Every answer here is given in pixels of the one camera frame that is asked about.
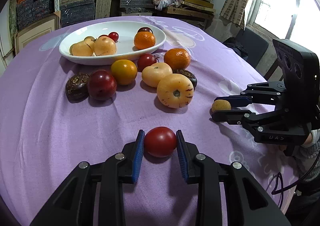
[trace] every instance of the white plate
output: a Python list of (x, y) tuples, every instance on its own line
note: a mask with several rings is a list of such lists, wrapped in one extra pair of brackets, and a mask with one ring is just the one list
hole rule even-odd
[[(134, 47), (134, 36), (141, 27), (151, 28), (156, 37), (155, 46), (144, 50), (137, 50)], [(84, 40), (87, 36), (98, 38), (100, 35), (108, 35), (111, 32), (117, 32), (119, 35), (119, 40), (116, 42), (116, 54), (87, 57), (70, 55), (69, 49), (74, 43)], [(59, 51), (63, 57), (74, 63), (84, 65), (108, 65), (120, 59), (136, 60), (142, 54), (153, 53), (164, 44), (165, 40), (166, 36), (164, 32), (158, 27), (135, 21), (110, 21), (89, 25), (72, 32), (61, 41)]]

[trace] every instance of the mandarin orange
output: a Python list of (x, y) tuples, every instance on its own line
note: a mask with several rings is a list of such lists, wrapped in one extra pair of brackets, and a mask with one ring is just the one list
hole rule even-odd
[(172, 48), (165, 53), (163, 61), (172, 70), (185, 69), (189, 66), (191, 57), (188, 51), (183, 48)]
[(156, 38), (151, 32), (138, 32), (133, 42), (137, 49), (143, 50), (154, 46), (156, 44)]

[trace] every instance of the silver screw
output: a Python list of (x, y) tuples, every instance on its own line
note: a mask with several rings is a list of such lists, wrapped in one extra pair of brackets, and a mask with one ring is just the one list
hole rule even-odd
[(87, 162), (83, 161), (83, 162), (80, 162), (79, 167), (83, 169), (83, 168), (87, 168), (88, 165), (89, 164)]
[(198, 159), (198, 160), (204, 160), (204, 159), (205, 159), (205, 155), (204, 155), (204, 154), (197, 154), (197, 155), (196, 155), (196, 159)]
[(115, 155), (115, 158), (118, 159), (118, 160), (124, 159), (124, 154), (122, 154), (122, 153), (117, 153), (117, 154)]
[(233, 166), (235, 169), (240, 169), (240, 168), (242, 167), (241, 163), (239, 163), (239, 162), (234, 162), (234, 163), (232, 164), (232, 166)]

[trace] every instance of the person's hand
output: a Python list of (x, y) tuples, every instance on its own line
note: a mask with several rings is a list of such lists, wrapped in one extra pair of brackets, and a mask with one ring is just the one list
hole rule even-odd
[[(311, 133), (310, 133), (309, 136), (307, 137), (306, 141), (302, 144), (302, 146), (307, 146), (307, 145), (309, 145), (311, 142), (312, 142), (312, 135), (311, 135)], [(284, 150), (287, 149), (287, 146), (285, 146), (285, 145), (279, 145), (279, 149), (280, 149), (281, 151), (284, 151)]]

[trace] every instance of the purple tablecloth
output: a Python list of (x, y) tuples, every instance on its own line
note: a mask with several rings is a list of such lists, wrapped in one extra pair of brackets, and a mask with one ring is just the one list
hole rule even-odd
[[(112, 100), (68, 102), (67, 80), (75, 73), (91, 73), (101, 67), (66, 60), (59, 53), (59, 43), (76, 29), (115, 20), (140, 21), (163, 29), (167, 42), (157, 50), (160, 60), (173, 47), (190, 52), (188, 70), (196, 75), (198, 85), (187, 107), (163, 106), (156, 90), (141, 81), (141, 73), (132, 86), (119, 86)], [(148, 132), (157, 126), (181, 129), (186, 141), (217, 162), (241, 162), (265, 189), (278, 171), (288, 185), (296, 179), (295, 164), (277, 146), (255, 143), (242, 126), (209, 120), (217, 96), (239, 94), (247, 84), (264, 81), (231, 49), (176, 19), (99, 19), (42, 36), (21, 50), (0, 78), (0, 195), (22, 226), (29, 225), (79, 162), (104, 162), (134, 141), (139, 129)], [(249, 109), (262, 113), (272, 107), (253, 104)], [(144, 157), (138, 183), (124, 186), (127, 225), (194, 225), (196, 195), (197, 187), (182, 179), (176, 152), (164, 160)], [(223, 219), (225, 222), (224, 202)]]

